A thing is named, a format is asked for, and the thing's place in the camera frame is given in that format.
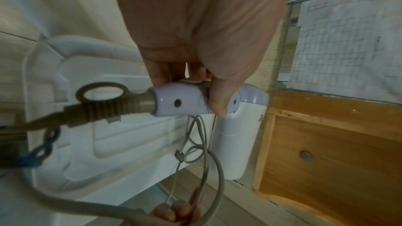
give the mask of blue string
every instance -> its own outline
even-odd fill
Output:
[[[56,129],[53,133],[53,136],[49,138],[49,140],[34,148],[29,154],[24,157],[18,158],[14,162],[12,162],[12,167],[29,167],[29,168],[37,168],[40,167],[43,162],[38,157],[38,154],[43,151],[44,153],[50,153],[53,149],[53,143],[60,137],[60,128]]]

